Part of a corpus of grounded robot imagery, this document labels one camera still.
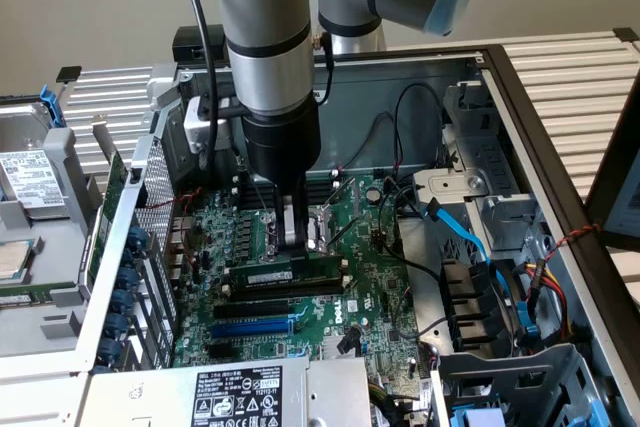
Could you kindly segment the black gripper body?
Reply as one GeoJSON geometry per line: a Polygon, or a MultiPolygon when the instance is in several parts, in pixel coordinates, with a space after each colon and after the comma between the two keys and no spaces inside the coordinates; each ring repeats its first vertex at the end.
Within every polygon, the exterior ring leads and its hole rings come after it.
{"type": "Polygon", "coordinates": [[[303,102],[278,116],[242,117],[250,165],[275,185],[297,185],[321,150],[316,102],[303,102]]]}

